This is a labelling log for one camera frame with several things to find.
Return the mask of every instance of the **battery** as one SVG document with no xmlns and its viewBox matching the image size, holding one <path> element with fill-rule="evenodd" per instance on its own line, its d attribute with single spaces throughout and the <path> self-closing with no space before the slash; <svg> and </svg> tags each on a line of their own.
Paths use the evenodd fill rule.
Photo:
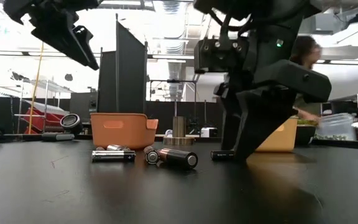
<svg viewBox="0 0 358 224">
<path fill-rule="evenodd" d="M 92 162 L 134 162 L 135 151 L 92 151 Z"/>
<path fill-rule="evenodd" d="M 194 152 L 179 151 L 175 149 L 160 149 L 157 151 L 161 161 L 168 165 L 174 165 L 185 169 L 194 169 L 198 163 L 198 157 Z"/>
<path fill-rule="evenodd" d="M 213 161 L 231 161 L 234 159 L 234 151 L 211 151 L 211 159 Z"/>
<path fill-rule="evenodd" d="M 150 165 L 154 165 L 160 160 L 160 156 L 152 146 L 147 146 L 144 148 L 144 158 Z"/>
<path fill-rule="evenodd" d="M 106 149 L 107 151 L 130 151 L 128 147 L 118 146 L 118 145 L 109 145 Z"/>
</svg>

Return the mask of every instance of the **woman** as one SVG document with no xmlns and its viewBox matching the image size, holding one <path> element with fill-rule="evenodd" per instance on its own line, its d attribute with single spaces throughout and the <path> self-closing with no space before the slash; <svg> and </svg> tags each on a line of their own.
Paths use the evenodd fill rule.
<svg viewBox="0 0 358 224">
<path fill-rule="evenodd" d="M 321 58 L 321 47 L 310 36 L 299 36 L 293 46 L 290 60 L 299 65 L 312 69 L 313 65 Z M 294 108 L 298 110 L 301 119 L 319 121 L 320 104 L 306 104 L 301 96 L 297 96 Z"/>
</svg>

